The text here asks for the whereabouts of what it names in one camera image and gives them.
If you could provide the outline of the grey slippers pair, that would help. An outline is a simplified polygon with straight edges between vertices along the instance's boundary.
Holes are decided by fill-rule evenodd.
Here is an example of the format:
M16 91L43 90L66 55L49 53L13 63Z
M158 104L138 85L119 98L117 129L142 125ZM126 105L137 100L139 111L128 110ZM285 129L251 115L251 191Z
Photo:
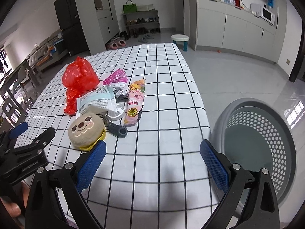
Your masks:
M146 44L146 43L148 43L149 40L152 40L152 39L153 39L153 36L151 36L150 34L146 34L139 39L139 42Z

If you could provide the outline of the red thermos bottle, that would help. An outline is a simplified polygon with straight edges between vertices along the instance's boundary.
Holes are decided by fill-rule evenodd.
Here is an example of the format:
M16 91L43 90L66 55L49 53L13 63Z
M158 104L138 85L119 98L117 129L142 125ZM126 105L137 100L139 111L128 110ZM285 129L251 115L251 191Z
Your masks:
M235 0L235 6L240 7L240 0Z

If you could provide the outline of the white round plastic stool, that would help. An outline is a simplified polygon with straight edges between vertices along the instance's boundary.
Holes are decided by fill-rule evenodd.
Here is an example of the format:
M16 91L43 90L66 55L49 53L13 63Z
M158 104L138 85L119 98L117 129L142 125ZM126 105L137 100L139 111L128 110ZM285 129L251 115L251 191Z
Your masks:
M177 42L182 42L184 44L183 50L186 52L188 49L188 42L189 42L189 36L183 35L183 34L174 34L171 35L171 40L174 44L177 44Z

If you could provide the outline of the green handbag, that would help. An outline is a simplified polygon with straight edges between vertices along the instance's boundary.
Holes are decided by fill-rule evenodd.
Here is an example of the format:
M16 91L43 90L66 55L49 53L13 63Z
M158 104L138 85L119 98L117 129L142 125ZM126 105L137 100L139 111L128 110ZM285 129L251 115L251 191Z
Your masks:
M123 12L124 14L130 14L137 12L137 6L135 3L132 2L132 0L127 0L125 5L123 5Z

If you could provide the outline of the pink slippers pair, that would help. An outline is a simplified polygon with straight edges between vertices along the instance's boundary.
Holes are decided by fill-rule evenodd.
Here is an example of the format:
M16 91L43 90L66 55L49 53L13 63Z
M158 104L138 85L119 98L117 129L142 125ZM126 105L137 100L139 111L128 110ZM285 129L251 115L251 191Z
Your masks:
M116 41L112 41L107 45L108 50L116 50L118 48L122 48L126 46L125 40L119 39Z

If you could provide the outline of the pink foam fruit net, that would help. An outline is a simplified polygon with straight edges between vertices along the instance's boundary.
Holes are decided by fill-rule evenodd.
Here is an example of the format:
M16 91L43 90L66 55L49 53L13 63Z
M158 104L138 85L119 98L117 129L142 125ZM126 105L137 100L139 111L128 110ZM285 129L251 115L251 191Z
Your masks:
M127 74L122 69L117 69L115 72L113 72L110 76L108 76L104 81L103 85L110 85L111 83L119 83L119 82L128 82Z

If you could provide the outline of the long grey cabinet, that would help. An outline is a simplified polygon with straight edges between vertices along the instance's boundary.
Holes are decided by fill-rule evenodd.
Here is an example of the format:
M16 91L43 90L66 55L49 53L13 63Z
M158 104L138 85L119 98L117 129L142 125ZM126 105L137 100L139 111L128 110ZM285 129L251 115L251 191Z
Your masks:
M285 26L217 0L189 0L190 47L245 55L277 63Z

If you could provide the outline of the white microwave oven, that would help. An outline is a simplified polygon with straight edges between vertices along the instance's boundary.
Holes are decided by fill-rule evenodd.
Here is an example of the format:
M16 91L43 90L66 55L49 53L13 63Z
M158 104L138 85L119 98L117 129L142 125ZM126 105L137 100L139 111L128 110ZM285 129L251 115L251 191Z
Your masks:
M274 25L275 24L275 14L267 9L265 6L261 6L261 11L259 16L267 21L268 23Z

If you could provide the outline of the beige sofa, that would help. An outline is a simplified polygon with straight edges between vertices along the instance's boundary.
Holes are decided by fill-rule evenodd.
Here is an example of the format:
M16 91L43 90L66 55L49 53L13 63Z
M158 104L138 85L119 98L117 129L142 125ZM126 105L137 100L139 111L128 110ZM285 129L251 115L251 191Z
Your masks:
M36 67L39 70L44 70L60 61L67 54L68 50L62 37L62 31L57 30L35 47L26 60L32 70Z

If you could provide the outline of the dark wardrobe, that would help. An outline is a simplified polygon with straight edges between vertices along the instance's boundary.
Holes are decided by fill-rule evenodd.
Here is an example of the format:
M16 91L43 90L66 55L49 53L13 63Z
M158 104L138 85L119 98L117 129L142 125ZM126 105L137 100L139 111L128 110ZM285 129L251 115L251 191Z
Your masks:
M56 0L54 7L67 50L72 55L88 51L75 0Z

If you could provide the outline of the round sloth plush toy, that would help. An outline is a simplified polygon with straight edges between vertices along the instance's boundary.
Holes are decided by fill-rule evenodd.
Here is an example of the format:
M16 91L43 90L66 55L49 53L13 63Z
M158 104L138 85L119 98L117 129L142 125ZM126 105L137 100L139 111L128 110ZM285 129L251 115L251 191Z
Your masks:
M105 136L104 121L94 113L79 116L68 129L68 137L72 145L85 152L89 152L97 141L104 140Z

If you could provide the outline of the white blue printed package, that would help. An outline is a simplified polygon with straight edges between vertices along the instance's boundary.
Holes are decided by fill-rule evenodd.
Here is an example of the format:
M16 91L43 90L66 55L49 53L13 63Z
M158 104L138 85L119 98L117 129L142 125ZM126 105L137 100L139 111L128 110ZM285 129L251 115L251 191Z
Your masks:
M97 87L95 90L77 98L76 108L78 116L86 113L115 112L117 110L115 94L112 88L107 85Z

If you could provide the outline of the red plastic bag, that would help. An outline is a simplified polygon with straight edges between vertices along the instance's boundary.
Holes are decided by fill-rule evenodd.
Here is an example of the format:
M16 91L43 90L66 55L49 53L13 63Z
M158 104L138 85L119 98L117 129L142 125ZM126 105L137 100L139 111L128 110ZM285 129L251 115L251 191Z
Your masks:
M90 62L78 56L73 63L68 65L62 77L62 83L67 88L67 105L64 112L68 115L74 115L77 109L76 99L94 90L99 82Z

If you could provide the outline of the white grey paper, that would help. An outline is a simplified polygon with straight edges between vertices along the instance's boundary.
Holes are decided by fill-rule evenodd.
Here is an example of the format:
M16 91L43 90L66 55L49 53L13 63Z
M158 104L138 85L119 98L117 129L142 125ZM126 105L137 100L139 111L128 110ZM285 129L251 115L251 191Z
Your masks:
M129 86L125 82L111 83L110 87L112 88L115 97L117 99L126 99L129 96Z

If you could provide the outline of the pink snack wrapper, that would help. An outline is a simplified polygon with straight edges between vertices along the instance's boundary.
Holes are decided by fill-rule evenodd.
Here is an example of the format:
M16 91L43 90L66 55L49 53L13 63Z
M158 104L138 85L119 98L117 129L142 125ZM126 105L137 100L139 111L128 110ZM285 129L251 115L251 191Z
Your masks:
M142 111L145 95L145 80L141 79L133 82L129 86L128 103L126 109L126 116L124 119L124 126L135 125Z

